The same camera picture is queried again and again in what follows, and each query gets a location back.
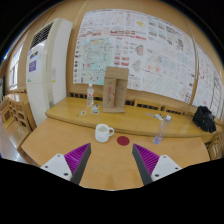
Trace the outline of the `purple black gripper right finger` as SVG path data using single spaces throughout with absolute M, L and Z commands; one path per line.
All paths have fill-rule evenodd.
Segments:
M 144 185 L 181 170 L 168 155 L 159 156 L 137 144 L 133 145 L 132 154 Z

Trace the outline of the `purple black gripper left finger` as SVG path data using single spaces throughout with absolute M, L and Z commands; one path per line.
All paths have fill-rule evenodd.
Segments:
M 79 185 L 90 154 L 91 144 L 87 143 L 65 155 L 56 154 L 42 166 L 42 169 Z

